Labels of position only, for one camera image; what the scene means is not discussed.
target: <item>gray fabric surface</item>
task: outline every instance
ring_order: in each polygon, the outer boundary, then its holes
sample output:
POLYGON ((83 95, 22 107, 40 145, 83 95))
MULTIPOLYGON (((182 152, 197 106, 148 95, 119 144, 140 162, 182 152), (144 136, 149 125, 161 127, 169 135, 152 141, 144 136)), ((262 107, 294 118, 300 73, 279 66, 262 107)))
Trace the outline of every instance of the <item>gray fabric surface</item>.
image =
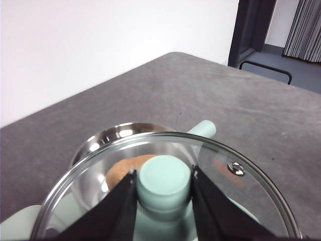
POLYGON ((274 181, 302 232, 321 237, 321 95, 184 53, 2 128, 1 220, 41 204, 92 134, 125 122, 186 131, 203 119, 274 181))

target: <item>lid rim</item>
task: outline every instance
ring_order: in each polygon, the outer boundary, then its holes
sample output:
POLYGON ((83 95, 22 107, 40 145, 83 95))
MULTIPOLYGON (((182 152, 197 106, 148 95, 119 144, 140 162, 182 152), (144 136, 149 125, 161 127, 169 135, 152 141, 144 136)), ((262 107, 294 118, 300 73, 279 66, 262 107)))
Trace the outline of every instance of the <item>lid rim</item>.
POLYGON ((131 136, 124 137, 122 139, 107 143, 106 145, 101 146, 100 148, 98 148, 94 152, 83 157, 69 171, 67 171, 60 178, 60 180, 52 188, 52 190, 50 191, 50 193, 46 197, 46 199, 43 202, 42 207, 39 211, 37 219, 35 221, 30 238, 37 239, 37 238, 40 238, 39 235, 43 235, 43 234, 39 233, 39 231, 41 229, 44 229, 45 223, 43 221, 46 218, 46 216, 49 216, 51 214, 51 212, 53 211, 52 205, 54 205, 53 203, 57 202, 57 200, 55 200, 55 198, 57 199, 63 195, 63 193, 60 193, 60 192, 66 191, 66 186, 68 186, 68 182, 66 182, 66 181, 72 177, 73 173, 77 170, 77 168, 80 165, 82 165, 83 163, 86 163, 86 162, 88 163, 89 159, 91 159, 92 157, 98 155, 99 153, 107 150, 111 146, 125 144, 127 142, 130 142, 132 139, 144 138, 144 137, 149 137, 149 136, 179 137, 179 138, 187 138, 187 139, 191 139, 191 140, 201 141, 207 145, 212 145, 212 146, 214 145, 216 147, 219 147, 219 148, 227 151, 228 153, 231 153, 232 155, 238 157, 242 161, 244 161, 244 163, 246 164, 245 167, 247 166, 248 168, 256 171, 254 174, 253 174, 253 172, 251 172, 251 174, 254 176, 254 178, 257 181, 259 181, 259 183, 267 191, 267 193, 269 194, 269 196, 272 198, 273 202, 277 206, 278 211, 280 212, 282 219, 284 221, 284 224, 287 228, 289 237, 301 238, 301 234, 300 234, 300 231, 297 227, 294 215, 292 214, 292 211, 291 211, 290 207, 288 206, 286 200, 284 199, 284 197, 282 196, 280 191, 277 189, 277 187, 274 185, 274 183, 271 181, 271 179, 258 166, 256 166, 252 161, 250 161, 248 158, 243 156, 241 153, 224 145, 223 143, 220 143, 218 141, 214 141, 214 140, 211 140, 211 139, 208 139, 205 137, 201 137, 201 136, 197 136, 197 135, 193 135, 193 134, 188 134, 188 133, 180 133, 180 132, 149 132, 149 133, 140 133, 140 134, 131 135, 131 136))

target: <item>dark door frame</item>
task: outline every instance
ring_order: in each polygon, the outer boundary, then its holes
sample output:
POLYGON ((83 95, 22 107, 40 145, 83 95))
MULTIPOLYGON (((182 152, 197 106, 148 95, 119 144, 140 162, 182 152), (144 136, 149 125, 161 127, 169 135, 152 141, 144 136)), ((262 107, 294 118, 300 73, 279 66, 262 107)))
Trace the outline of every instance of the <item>dark door frame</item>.
POLYGON ((275 3, 276 0, 239 1, 229 66, 237 67, 249 54, 263 50, 275 3))

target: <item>white wall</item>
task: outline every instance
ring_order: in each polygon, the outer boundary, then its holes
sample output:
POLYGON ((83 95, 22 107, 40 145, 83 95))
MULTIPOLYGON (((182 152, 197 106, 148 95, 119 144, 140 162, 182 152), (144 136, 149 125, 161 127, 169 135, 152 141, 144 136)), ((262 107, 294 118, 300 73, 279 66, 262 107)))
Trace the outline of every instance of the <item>white wall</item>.
POLYGON ((228 59, 238 0, 2 0, 1 126, 172 51, 228 59))
POLYGON ((287 36, 295 15, 299 0, 277 0, 270 27, 265 39, 266 44, 285 47, 287 36))

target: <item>gray floor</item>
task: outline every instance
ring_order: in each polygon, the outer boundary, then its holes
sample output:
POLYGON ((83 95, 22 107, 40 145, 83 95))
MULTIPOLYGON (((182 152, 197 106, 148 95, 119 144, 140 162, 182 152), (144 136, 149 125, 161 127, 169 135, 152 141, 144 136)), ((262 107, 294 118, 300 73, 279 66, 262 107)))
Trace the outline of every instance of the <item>gray floor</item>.
MULTIPOLYGON (((291 85, 307 89, 313 92, 321 93, 321 66, 317 64, 309 64, 303 61, 290 59, 270 53, 254 52, 245 60, 261 63, 278 69, 288 71, 292 74, 291 85)), ((265 76, 271 79, 287 83, 289 78, 285 74, 281 74, 272 70, 264 69, 258 66, 244 64, 243 70, 265 76)))

